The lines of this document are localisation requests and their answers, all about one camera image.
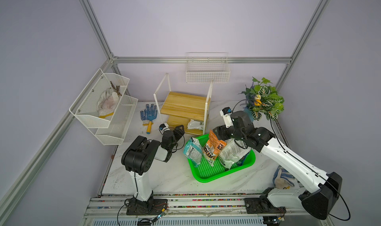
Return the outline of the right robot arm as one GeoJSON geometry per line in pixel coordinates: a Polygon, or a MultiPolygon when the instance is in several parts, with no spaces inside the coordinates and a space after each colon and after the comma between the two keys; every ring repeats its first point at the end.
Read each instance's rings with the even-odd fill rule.
{"type": "Polygon", "coordinates": [[[296,189],[272,189],[265,195],[275,208],[304,209],[311,216],[325,220],[340,199],[342,177],[313,166],[282,143],[265,127],[255,127],[244,111],[229,107],[220,111],[224,125],[213,129],[219,140],[242,141],[247,147],[269,157],[294,176],[301,184],[296,189]]]}

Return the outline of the white printed fertilizer bag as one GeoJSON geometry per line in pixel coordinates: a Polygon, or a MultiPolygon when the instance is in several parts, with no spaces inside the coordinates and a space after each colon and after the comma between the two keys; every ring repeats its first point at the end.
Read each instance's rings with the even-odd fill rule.
{"type": "Polygon", "coordinates": [[[219,153],[218,158],[220,163],[224,166],[225,171],[228,171],[234,164],[242,166],[250,151],[251,148],[243,141],[229,139],[227,140],[227,145],[219,153]]]}

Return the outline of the orange fertilizer bag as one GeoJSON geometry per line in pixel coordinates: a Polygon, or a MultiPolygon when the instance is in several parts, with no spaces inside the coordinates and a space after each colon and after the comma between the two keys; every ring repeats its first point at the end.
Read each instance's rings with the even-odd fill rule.
{"type": "Polygon", "coordinates": [[[219,140],[216,134],[210,130],[208,140],[203,147],[203,155],[210,166],[214,166],[217,157],[226,145],[225,141],[219,140]]]}

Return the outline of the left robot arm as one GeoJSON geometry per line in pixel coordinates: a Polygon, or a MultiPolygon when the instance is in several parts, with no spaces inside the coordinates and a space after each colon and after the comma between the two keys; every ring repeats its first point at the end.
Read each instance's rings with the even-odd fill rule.
{"type": "Polygon", "coordinates": [[[166,123],[159,126],[162,140],[149,140],[137,136],[128,149],[123,153],[121,164],[134,180],[136,192],[125,202],[126,214],[156,215],[168,208],[167,199],[155,199],[149,182],[149,170],[154,160],[168,162],[177,150],[178,141],[184,137],[185,128],[179,125],[170,128],[166,123]]]}

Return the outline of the teal white fertilizer bag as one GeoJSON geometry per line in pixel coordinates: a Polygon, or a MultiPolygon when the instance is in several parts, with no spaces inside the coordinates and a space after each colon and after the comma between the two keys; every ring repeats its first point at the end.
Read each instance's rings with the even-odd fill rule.
{"type": "Polygon", "coordinates": [[[183,153],[189,160],[191,160],[195,167],[198,167],[201,164],[203,156],[202,146],[197,138],[191,137],[188,140],[185,144],[183,153]]]}

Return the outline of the green blue fertilizer bag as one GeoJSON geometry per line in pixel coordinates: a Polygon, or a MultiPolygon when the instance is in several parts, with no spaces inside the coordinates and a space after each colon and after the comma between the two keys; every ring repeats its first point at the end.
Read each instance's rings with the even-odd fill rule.
{"type": "Polygon", "coordinates": [[[245,166],[250,167],[252,166],[256,161],[256,155],[253,150],[251,150],[249,153],[247,153],[244,157],[242,157],[237,165],[238,166],[245,166]]]}

